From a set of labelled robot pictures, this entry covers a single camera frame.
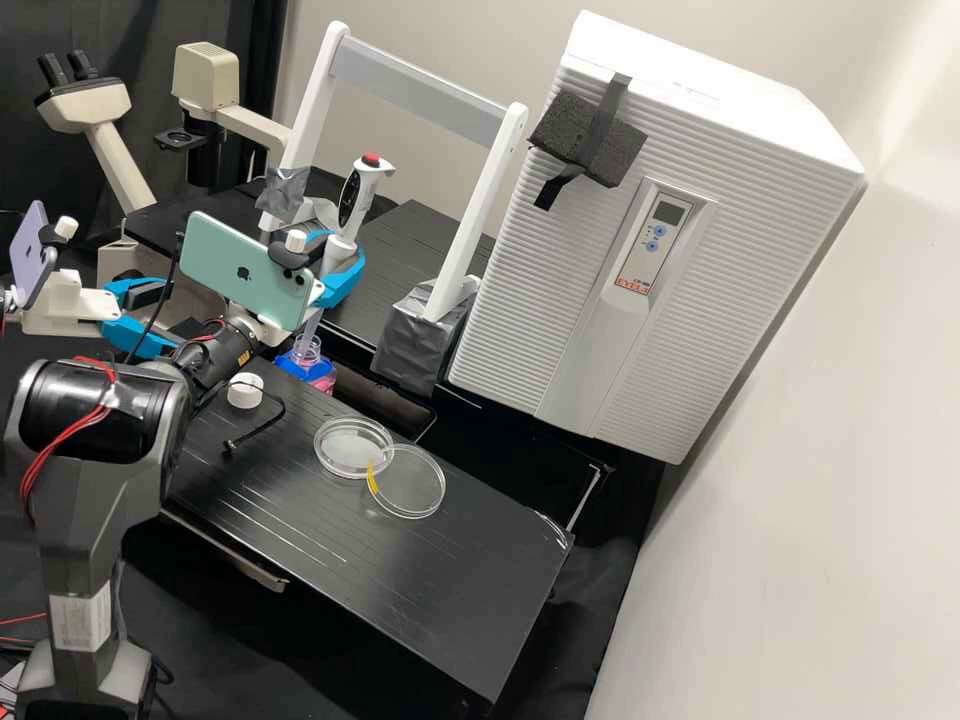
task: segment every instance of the white cap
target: white cap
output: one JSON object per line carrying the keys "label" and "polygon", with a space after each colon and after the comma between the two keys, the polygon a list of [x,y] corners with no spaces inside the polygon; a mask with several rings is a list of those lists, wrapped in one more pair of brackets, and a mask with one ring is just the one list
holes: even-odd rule
{"label": "white cap", "polygon": [[80,223],[72,217],[69,215],[61,215],[60,219],[57,220],[57,224],[54,225],[53,231],[64,240],[72,240],[78,227],[80,227]]}
{"label": "white cap", "polygon": [[241,410],[252,410],[263,400],[262,389],[263,378],[256,373],[237,373],[227,386],[227,402]]}
{"label": "white cap", "polygon": [[284,246],[290,252],[303,252],[303,249],[307,246],[307,234],[303,230],[291,230],[287,233]]}

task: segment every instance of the purple smartphone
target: purple smartphone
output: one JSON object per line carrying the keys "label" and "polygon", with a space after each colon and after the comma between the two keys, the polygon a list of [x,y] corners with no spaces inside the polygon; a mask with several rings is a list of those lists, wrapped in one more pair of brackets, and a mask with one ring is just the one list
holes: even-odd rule
{"label": "purple smartphone", "polygon": [[56,249],[44,250],[40,244],[40,228],[46,224],[47,211],[41,201],[34,200],[10,243],[10,265],[13,267],[17,305],[24,310],[36,302],[43,283],[57,262]]}

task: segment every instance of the white label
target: white label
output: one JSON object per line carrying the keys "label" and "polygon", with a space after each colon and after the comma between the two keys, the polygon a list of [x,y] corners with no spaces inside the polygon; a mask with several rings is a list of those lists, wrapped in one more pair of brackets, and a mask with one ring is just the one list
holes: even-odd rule
{"label": "white label", "polygon": [[658,193],[613,284],[649,294],[692,207],[686,200]]}
{"label": "white label", "polygon": [[89,598],[51,595],[50,625],[57,649],[99,650],[110,637],[110,581]]}

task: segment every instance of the control panel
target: control panel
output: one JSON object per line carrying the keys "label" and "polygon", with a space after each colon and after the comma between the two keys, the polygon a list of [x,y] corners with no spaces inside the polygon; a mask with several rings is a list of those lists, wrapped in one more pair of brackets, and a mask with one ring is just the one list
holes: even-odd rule
{"label": "control panel", "polygon": [[658,192],[613,284],[639,295],[649,294],[692,210],[689,200]]}

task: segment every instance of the petri dish lid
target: petri dish lid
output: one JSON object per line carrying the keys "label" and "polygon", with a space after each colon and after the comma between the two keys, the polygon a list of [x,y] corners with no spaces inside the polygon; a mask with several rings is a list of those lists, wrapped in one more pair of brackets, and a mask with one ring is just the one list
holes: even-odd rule
{"label": "petri dish lid", "polygon": [[380,423],[362,417],[328,420],[313,436],[320,463],[340,477],[360,480],[368,468],[381,472],[393,457],[393,438]]}
{"label": "petri dish lid", "polygon": [[388,448],[393,459],[379,473],[367,475],[374,500],[397,517],[419,520],[437,511],[447,491],[443,470],[430,454],[416,445]]}

